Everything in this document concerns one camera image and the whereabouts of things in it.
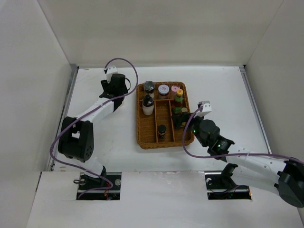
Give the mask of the yellow-label oil bottle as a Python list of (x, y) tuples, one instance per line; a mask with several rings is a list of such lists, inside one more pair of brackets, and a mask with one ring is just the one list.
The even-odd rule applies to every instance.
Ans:
[(181, 115), (180, 115), (180, 127), (183, 128), (186, 125), (186, 122), (188, 121), (189, 113), (188, 109), (186, 107), (183, 107), (181, 109)]

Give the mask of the green-label chili sauce bottle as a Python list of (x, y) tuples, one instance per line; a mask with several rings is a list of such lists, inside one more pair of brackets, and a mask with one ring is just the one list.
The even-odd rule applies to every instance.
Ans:
[(179, 114), (182, 109), (182, 101), (183, 101), (183, 90), (178, 89), (176, 95), (173, 97), (173, 105), (172, 105), (172, 112), (174, 114)]

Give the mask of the black-cap pepper jar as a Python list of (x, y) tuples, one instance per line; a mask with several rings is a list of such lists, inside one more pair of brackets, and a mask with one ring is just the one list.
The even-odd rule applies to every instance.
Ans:
[(157, 133), (158, 133), (158, 139), (160, 142), (164, 141), (164, 139), (166, 137), (166, 130), (167, 130), (167, 127), (165, 125), (161, 124), (158, 126)]

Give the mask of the pink-cap spice shaker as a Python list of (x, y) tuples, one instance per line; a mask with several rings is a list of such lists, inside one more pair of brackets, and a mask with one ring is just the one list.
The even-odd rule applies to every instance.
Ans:
[(171, 96), (172, 97), (174, 97), (175, 95), (176, 95), (176, 93), (177, 93), (177, 91), (179, 90), (179, 86), (177, 86), (177, 85), (173, 85), (172, 87), (171, 87)]

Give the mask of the black-top salt grinder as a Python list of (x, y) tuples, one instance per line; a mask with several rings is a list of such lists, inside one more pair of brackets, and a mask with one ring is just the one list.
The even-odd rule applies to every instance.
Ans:
[(143, 88), (145, 95), (149, 95), (150, 97), (154, 98), (155, 83), (153, 81), (144, 82)]

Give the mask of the white-lid sauce jar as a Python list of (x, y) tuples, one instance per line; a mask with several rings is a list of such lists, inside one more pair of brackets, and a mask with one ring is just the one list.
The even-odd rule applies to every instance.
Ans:
[(158, 87), (159, 99), (168, 99), (169, 93), (170, 93), (170, 88), (167, 85), (162, 84)]

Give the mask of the small black round bottle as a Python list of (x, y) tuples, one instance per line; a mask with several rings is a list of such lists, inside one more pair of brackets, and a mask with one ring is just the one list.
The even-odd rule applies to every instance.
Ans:
[(142, 100), (142, 111), (145, 115), (151, 115), (154, 111), (154, 99), (150, 95), (145, 95)]

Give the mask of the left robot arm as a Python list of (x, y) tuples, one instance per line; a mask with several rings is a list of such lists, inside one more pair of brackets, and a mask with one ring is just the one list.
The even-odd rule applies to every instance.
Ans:
[(54, 160), (86, 171), (91, 185), (98, 190), (105, 187), (107, 178), (104, 166), (93, 157), (94, 128), (121, 106), (129, 91), (126, 80), (125, 75), (112, 73), (107, 79), (101, 81), (104, 91), (94, 105), (76, 117), (65, 117), (62, 122), (57, 149), (60, 154), (73, 162), (68, 163), (58, 158)]

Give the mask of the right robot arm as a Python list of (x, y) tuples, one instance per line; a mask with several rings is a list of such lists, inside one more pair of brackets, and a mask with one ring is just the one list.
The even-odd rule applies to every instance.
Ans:
[(173, 114), (177, 129), (192, 132), (208, 156), (226, 163), (220, 182), (226, 188), (246, 185), (278, 195), (286, 203), (304, 206), (304, 163), (279, 154), (254, 153), (220, 135), (220, 128), (212, 120), (196, 113)]

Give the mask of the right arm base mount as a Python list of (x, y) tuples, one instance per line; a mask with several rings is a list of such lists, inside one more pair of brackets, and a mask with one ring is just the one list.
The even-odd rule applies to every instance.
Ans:
[(231, 179), (235, 164), (227, 164), (222, 171), (205, 172), (209, 200), (251, 200), (248, 186), (237, 185)]

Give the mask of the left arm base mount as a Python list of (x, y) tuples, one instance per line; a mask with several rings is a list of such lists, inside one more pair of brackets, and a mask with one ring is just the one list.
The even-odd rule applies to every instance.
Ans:
[(90, 177), (84, 173), (80, 174), (78, 179), (73, 180), (77, 185), (77, 200), (120, 200), (122, 173), (107, 172), (103, 168), (101, 175), (108, 179), (111, 184), (101, 178)]

